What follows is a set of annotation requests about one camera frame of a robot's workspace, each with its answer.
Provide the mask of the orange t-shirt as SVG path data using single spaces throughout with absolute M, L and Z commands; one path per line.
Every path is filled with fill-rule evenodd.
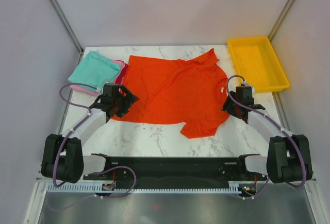
M 226 73 L 213 49 L 191 60 L 167 60 L 131 55 L 123 79 L 139 100 L 120 120 L 171 125 L 184 123 L 189 139 L 214 136 L 229 114 Z

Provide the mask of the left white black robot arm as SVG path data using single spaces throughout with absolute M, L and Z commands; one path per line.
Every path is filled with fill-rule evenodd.
M 97 174 L 109 179 L 113 167 L 102 154 L 83 155 L 86 141 L 116 116 L 123 117 L 139 100 L 127 87 L 106 83 L 90 106 L 84 106 L 86 115 L 61 134 L 50 134 L 45 140 L 41 174 L 51 178 L 54 187 L 77 183 L 82 176 Z

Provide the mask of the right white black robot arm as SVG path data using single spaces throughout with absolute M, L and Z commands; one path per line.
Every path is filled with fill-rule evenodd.
M 268 142 L 266 156 L 240 156 L 242 163 L 236 166 L 237 176 L 246 180 L 259 173 L 268 176 L 273 183 L 300 181 L 304 184 L 311 180 L 313 172 L 308 138 L 282 127 L 264 106 L 255 104 L 251 86 L 240 85 L 227 93 L 222 111 L 244 121 Z

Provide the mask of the crimson folded t-shirt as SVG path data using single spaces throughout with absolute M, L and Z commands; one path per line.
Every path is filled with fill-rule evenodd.
M 119 85 L 122 84 L 123 79 L 124 79 L 124 76 L 125 76 L 125 74 L 126 74 L 126 72 L 127 72 L 127 69 L 128 69 L 128 64 L 124 63 L 124 67 L 121 69 L 121 71 L 120 71 L 118 77 L 117 77 L 116 80 L 115 80 L 115 83 L 116 83 L 116 84 L 119 84 Z

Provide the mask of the pink folded t-shirt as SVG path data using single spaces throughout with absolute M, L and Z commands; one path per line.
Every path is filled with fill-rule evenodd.
M 92 96 L 100 95 L 105 83 L 117 83 L 125 63 L 116 60 L 83 59 L 68 78 L 70 88 Z

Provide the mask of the teal folded t-shirt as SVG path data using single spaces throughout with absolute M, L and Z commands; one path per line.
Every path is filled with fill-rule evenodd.
M 102 89 L 107 82 L 115 83 L 124 63 L 111 60 L 97 51 L 90 51 L 69 76 L 70 83 L 82 83 Z

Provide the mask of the yellow plastic tray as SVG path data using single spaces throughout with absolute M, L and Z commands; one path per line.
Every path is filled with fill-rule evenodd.
M 257 93 L 280 92 L 290 87 L 268 37 L 232 38 L 227 43 L 236 74 L 244 77 Z

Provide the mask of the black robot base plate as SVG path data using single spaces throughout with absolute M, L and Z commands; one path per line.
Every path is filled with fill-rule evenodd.
M 125 188 L 227 186 L 231 181 L 264 181 L 243 168 L 238 157 L 106 157 L 101 175 L 85 180 L 115 180 Z

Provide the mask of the aluminium extrusion rail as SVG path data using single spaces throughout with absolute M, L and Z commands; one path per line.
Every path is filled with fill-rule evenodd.
M 56 180 L 76 183 L 81 178 L 83 170 L 83 166 L 78 166 L 75 168 L 58 166 L 56 171 Z M 54 167 L 52 165 L 47 165 L 45 168 L 41 168 L 41 175 L 46 178 L 52 178 L 53 171 Z

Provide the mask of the left aluminium frame post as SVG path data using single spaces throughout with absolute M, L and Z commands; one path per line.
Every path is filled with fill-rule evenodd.
M 74 44 L 77 51 L 82 55 L 84 52 L 84 48 L 82 47 L 81 43 L 79 42 L 75 32 L 72 29 L 72 26 L 70 25 L 67 17 L 65 16 L 65 13 L 63 12 L 62 8 L 60 7 L 57 0 L 48 0 L 54 9 L 56 16 L 60 20 L 61 24 L 63 25 L 66 33 L 70 37 L 70 40 Z

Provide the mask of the aluminium frame post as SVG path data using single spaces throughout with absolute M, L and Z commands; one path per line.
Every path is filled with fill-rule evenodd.
M 65 13 L 63 12 L 62 8 L 60 7 L 57 0 L 48 0 L 54 9 L 56 16 L 60 20 L 61 24 L 63 25 L 66 33 L 70 37 L 70 40 L 74 44 L 77 51 L 82 55 L 84 52 L 84 48 L 82 47 L 81 43 L 79 42 L 75 32 L 72 29 L 72 26 L 70 25 L 67 17 L 65 16 Z
M 292 6 L 294 5 L 296 0 L 287 0 L 283 9 L 281 10 L 277 20 L 275 21 L 269 35 L 268 35 L 268 39 L 270 42 L 273 41 L 274 37 L 276 36 L 277 32 L 279 31 L 283 21 L 285 20 L 287 14 L 289 13 L 290 9 L 292 8 Z

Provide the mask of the right aluminium frame post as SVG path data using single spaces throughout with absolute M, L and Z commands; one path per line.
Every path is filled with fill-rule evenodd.
M 279 31 L 283 21 L 285 20 L 287 14 L 289 13 L 290 9 L 292 8 L 292 6 L 294 5 L 296 0 L 287 0 L 283 9 L 281 10 L 277 20 L 275 21 L 269 35 L 268 35 L 268 39 L 270 42 L 273 41 L 274 37 L 276 36 L 277 32 Z

